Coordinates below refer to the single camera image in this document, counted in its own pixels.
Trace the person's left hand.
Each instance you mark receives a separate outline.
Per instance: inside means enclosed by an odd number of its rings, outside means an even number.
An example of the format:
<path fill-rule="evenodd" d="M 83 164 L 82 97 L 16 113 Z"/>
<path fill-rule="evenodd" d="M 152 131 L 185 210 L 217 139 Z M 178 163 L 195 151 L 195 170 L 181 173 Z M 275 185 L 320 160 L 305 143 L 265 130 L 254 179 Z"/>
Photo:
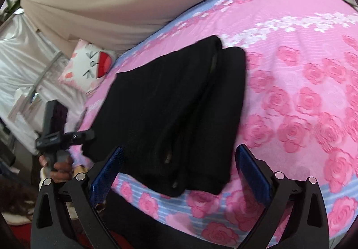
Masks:
<path fill-rule="evenodd" d="M 68 156 L 64 162 L 56 162 L 53 167 L 55 171 L 47 172 L 47 161 L 46 158 L 41 155 L 39 157 L 39 163 L 41 164 L 40 180 L 43 181 L 45 178 L 52 178 L 55 182 L 66 182 L 72 179 L 73 175 L 73 159 Z"/>

